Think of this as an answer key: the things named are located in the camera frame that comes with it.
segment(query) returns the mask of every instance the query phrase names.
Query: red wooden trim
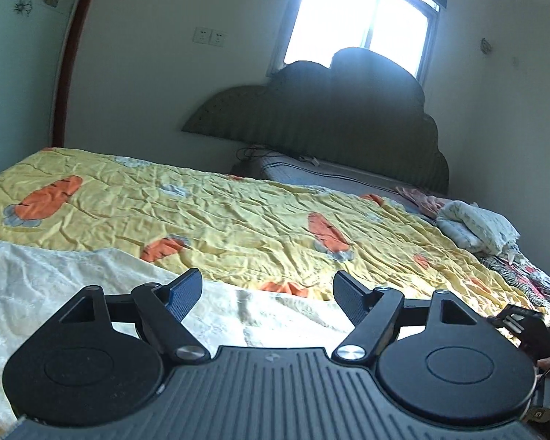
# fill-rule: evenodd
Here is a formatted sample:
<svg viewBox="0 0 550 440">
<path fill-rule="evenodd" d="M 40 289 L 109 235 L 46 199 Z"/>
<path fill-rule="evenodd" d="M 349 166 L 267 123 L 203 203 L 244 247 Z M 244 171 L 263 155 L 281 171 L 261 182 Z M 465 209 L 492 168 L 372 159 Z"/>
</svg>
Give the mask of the red wooden trim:
<svg viewBox="0 0 550 440">
<path fill-rule="evenodd" d="M 55 111 L 53 114 L 53 133 L 51 134 L 51 145 L 63 147 L 65 141 L 65 123 L 67 119 L 67 101 L 69 99 L 69 87 L 72 83 L 73 66 L 76 62 L 77 48 L 80 44 L 81 32 L 84 28 L 85 17 L 87 16 L 89 4 L 92 0 L 79 0 L 76 12 L 73 15 L 69 35 L 63 53 L 57 96 L 55 98 Z"/>
</svg>

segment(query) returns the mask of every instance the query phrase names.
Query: wall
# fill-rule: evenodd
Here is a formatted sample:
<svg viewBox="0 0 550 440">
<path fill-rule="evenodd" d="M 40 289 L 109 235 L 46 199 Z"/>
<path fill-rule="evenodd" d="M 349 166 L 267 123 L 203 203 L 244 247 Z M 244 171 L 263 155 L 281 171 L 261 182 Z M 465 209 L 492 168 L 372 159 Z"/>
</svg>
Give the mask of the wall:
<svg viewBox="0 0 550 440">
<path fill-rule="evenodd" d="M 0 0 L 0 171 L 49 144 L 60 52 L 74 0 Z"/>
<path fill-rule="evenodd" d="M 426 82 L 451 164 L 482 75 L 483 0 L 450 0 Z M 228 172 L 241 144 L 180 132 L 212 94 L 261 84 L 288 0 L 93 0 L 68 106 L 66 147 Z M 228 33 L 192 43 L 196 26 Z"/>
<path fill-rule="evenodd" d="M 550 5 L 494 7 L 494 51 L 452 190 L 505 214 L 550 273 Z"/>
</svg>

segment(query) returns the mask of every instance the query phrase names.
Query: yellow blanket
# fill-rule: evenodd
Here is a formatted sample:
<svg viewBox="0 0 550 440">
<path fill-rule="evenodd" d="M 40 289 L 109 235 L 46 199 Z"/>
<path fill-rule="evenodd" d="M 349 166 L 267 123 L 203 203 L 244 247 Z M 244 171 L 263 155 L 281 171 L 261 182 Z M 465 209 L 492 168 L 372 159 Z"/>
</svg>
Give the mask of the yellow blanket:
<svg viewBox="0 0 550 440">
<path fill-rule="evenodd" d="M 500 275 L 387 199 L 55 149 L 0 175 L 0 240 L 119 248 L 175 273 L 328 300 L 336 271 L 479 313 L 531 307 Z"/>
</svg>

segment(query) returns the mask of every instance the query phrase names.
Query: pink cloth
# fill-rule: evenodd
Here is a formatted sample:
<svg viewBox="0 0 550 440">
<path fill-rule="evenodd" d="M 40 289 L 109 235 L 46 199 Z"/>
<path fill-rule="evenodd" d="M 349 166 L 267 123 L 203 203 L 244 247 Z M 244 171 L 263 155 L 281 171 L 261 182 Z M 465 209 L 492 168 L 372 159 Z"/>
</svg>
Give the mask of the pink cloth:
<svg viewBox="0 0 550 440">
<path fill-rule="evenodd" d="M 448 198 L 438 198 L 433 195 L 426 195 L 417 188 L 395 187 L 402 197 L 412 201 L 418 206 L 420 211 L 432 218 L 436 219 L 438 210 L 452 200 Z"/>
</svg>

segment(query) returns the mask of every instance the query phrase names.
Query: wall socket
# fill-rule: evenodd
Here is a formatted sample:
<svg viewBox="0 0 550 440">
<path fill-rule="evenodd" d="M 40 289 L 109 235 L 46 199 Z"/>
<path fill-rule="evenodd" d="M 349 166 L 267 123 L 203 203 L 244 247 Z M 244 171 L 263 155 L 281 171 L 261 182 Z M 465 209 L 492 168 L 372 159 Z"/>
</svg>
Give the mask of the wall socket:
<svg viewBox="0 0 550 440">
<path fill-rule="evenodd" d="M 197 27 L 194 32 L 194 43 L 224 46 L 226 33 L 211 28 Z"/>
</svg>

